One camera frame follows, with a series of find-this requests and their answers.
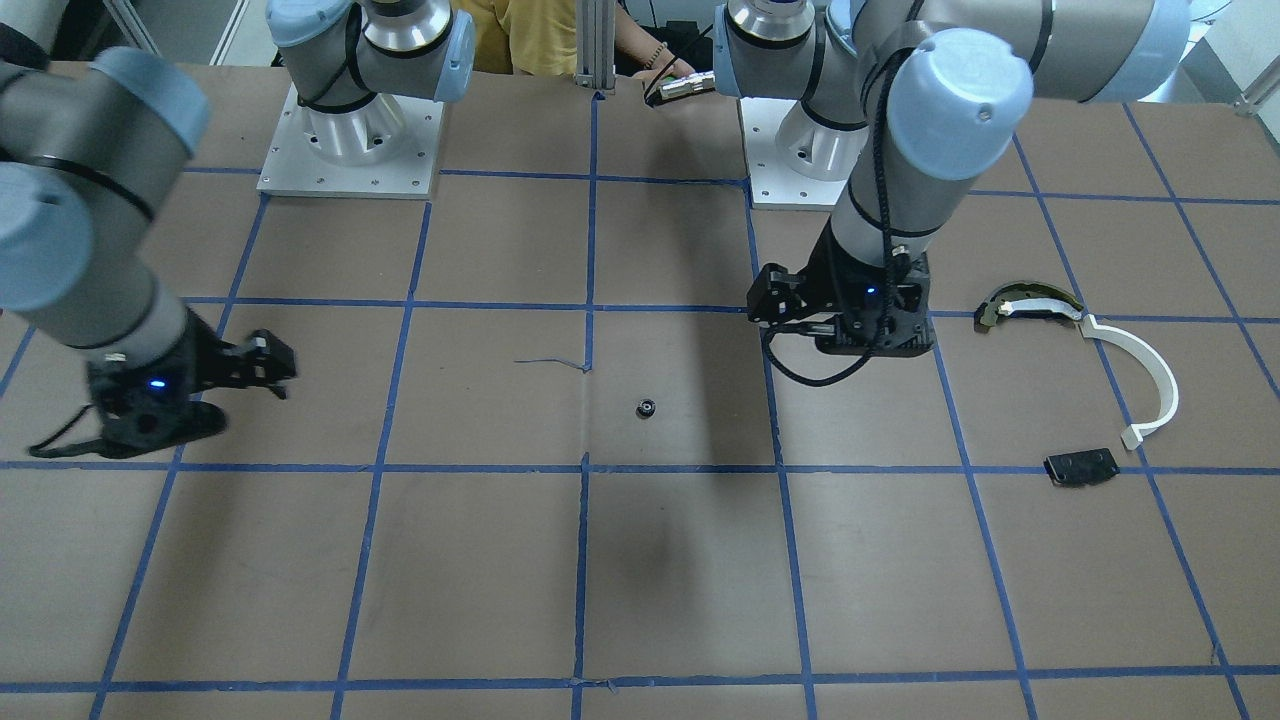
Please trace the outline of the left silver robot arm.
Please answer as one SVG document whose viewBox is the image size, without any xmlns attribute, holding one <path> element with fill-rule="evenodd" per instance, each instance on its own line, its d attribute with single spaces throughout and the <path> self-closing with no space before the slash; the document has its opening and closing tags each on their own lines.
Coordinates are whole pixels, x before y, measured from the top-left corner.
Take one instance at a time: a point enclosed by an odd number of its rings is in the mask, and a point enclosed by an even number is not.
<svg viewBox="0 0 1280 720">
<path fill-rule="evenodd" d="M 722 94 L 794 100 L 820 126 L 868 133 L 806 265 L 764 265 L 749 320 L 823 354 L 928 351 L 927 250 L 1032 101 L 1144 97 L 1189 32 L 1185 1 L 724 4 Z"/>
</svg>

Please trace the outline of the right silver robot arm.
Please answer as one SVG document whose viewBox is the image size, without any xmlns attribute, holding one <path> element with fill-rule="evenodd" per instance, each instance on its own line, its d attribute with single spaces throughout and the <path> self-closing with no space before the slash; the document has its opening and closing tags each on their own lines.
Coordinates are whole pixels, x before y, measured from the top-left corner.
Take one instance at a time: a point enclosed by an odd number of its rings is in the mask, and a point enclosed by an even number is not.
<svg viewBox="0 0 1280 720">
<path fill-rule="evenodd" d="M 29 455 L 137 457 L 224 432 L 204 391 L 284 398 L 296 356 L 269 331 L 221 340 L 140 258 L 211 106 L 143 49 L 109 47 L 78 79 L 52 74 L 64 10 L 3 4 L 3 310 L 83 356 L 101 424 Z M 387 95 L 454 102 L 468 87 L 477 31 L 448 1 L 271 1 L 268 26 L 301 108 L 319 115 L 360 115 Z"/>
</svg>

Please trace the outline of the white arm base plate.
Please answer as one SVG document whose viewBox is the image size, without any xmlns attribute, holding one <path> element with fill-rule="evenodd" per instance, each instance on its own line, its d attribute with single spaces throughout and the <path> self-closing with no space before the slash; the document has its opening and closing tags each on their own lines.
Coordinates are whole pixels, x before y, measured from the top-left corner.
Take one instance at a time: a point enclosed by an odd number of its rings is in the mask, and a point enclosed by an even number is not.
<svg viewBox="0 0 1280 720">
<path fill-rule="evenodd" d="M 831 129 L 800 102 L 740 100 L 751 204 L 762 210 L 829 211 L 867 142 L 868 128 Z"/>
</svg>

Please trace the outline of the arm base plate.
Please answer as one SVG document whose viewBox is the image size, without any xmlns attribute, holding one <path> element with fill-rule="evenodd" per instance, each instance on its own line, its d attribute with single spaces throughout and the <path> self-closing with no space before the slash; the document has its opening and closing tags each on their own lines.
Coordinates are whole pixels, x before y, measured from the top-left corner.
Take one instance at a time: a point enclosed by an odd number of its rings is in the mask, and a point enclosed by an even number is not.
<svg viewBox="0 0 1280 720">
<path fill-rule="evenodd" d="M 288 90 L 257 190 L 278 197 L 428 200 L 447 104 L 379 94 L 326 114 Z"/>
</svg>

